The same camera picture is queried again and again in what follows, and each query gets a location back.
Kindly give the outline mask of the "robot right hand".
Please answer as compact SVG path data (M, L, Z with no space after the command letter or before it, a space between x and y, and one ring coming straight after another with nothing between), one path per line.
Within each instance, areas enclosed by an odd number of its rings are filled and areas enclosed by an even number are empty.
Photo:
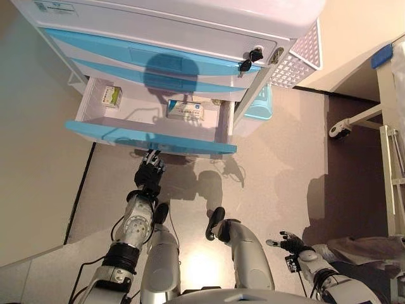
M288 231L280 231L281 240L267 239L266 244L272 247L279 247L291 254L299 254L305 248L305 244L301 238Z

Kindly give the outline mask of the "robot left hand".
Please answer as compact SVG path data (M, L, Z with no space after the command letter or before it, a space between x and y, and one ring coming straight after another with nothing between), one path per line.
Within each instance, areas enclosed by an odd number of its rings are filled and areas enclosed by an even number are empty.
M166 165L159 157L160 153L160 150L150 149L143 156L134 177L137 187L142 187L153 192L160 192L161 178L166 171Z

